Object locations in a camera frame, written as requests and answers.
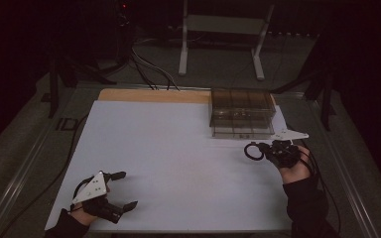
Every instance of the white tabletop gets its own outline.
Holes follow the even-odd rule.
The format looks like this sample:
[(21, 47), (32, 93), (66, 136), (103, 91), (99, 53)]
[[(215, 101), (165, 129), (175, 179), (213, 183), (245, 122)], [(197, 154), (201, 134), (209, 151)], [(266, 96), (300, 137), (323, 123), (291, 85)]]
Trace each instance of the white tabletop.
[[(251, 161), (244, 140), (211, 137), (203, 103), (95, 101), (46, 229), (69, 208), (76, 186), (99, 171), (124, 171), (110, 181), (110, 203), (137, 207), (102, 232), (258, 232), (288, 230), (281, 177), (268, 161)], [(286, 128), (277, 106), (276, 131)]]

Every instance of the gray carpet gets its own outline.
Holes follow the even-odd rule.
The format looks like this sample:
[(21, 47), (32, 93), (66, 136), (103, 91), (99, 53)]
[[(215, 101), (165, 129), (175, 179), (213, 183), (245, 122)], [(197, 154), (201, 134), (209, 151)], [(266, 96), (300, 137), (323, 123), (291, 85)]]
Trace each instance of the gray carpet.
[[(143, 41), (136, 44), (134, 49), (139, 56), (171, 74), (180, 88), (220, 86), (271, 89), (296, 78), (314, 43), (313, 40), (299, 37), (269, 36), (261, 54), (265, 81), (256, 80), (249, 49), (210, 50), (191, 45), (186, 76), (178, 76), (180, 42)], [(148, 69), (146, 73), (156, 84), (166, 85), (166, 80), (158, 73)], [(89, 112), (101, 88), (105, 87), (83, 75), (80, 78), (77, 88), (61, 86), (62, 104), (54, 120), (48, 119), (50, 105), (40, 101), (43, 94), (49, 91), (48, 76), (42, 78), (37, 85), (37, 94), (0, 136), (0, 198), (23, 161), (26, 158), (36, 158), (25, 184), (22, 184), (23, 189), (15, 195), (18, 198), (4, 213), (6, 219), (0, 223), (0, 228), (5, 227), (28, 206), (63, 169), (73, 131), (57, 130), (59, 120), (82, 118)], [(115, 87), (147, 87), (132, 64), (108, 78), (118, 82)], [(277, 95), (276, 100), (289, 125), (311, 136), (306, 142), (317, 158), (323, 178), (337, 205), (335, 209), (329, 200), (329, 222), (337, 228), (338, 210), (341, 237), (381, 237), (381, 175), (373, 159), (343, 108), (337, 92), (333, 93), (331, 100), (336, 115), (329, 117), (331, 131), (325, 132), (318, 123), (318, 104), (305, 101), (297, 93), (303, 92), (305, 88), (306, 85), (302, 84), (283, 95)], [(79, 136), (80, 130), (74, 140), (77, 141)], [(62, 178), (63, 176), (10, 226), (5, 237), (43, 236)], [(364, 205), (364, 209), (356, 207), (358, 204)], [(277, 231), (257, 234), (122, 234), (120, 237), (289, 236), (289, 231)], [(110, 235), (90, 233), (87, 237)]]

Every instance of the white bracket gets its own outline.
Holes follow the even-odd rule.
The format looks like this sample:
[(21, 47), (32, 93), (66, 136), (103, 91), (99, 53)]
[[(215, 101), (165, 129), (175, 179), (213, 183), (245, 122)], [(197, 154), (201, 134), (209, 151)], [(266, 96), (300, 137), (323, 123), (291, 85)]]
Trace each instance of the white bracket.
[(307, 133), (300, 133), (296, 131), (291, 131), (289, 129), (283, 129), (280, 132), (272, 135), (270, 140), (277, 141), (288, 141), (288, 140), (298, 140), (308, 138), (309, 135)]
[(104, 175), (103, 172), (99, 172), (73, 199), (72, 203), (75, 204), (85, 200), (90, 200), (106, 193), (107, 189), (106, 182), (104, 181)]

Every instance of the black sleeve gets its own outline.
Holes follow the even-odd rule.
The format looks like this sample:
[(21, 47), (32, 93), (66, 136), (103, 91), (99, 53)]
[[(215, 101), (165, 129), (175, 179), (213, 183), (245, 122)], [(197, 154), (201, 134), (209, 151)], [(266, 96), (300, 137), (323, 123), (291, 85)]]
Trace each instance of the black sleeve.
[(288, 197), (287, 213), (293, 220), (292, 237), (339, 237), (326, 221), (328, 204), (318, 189), (318, 175), (283, 185)]
[(62, 209), (57, 225), (46, 231), (45, 238), (81, 238), (89, 226), (82, 225)]

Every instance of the plastic drawer organizer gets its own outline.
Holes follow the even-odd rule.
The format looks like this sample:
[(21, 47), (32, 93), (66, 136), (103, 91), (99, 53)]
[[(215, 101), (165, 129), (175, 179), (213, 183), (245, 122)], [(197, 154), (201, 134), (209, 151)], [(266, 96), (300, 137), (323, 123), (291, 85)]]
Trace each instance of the plastic drawer organizer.
[(214, 138), (268, 139), (274, 135), (275, 104), (262, 89), (211, 90), (209, 127)]

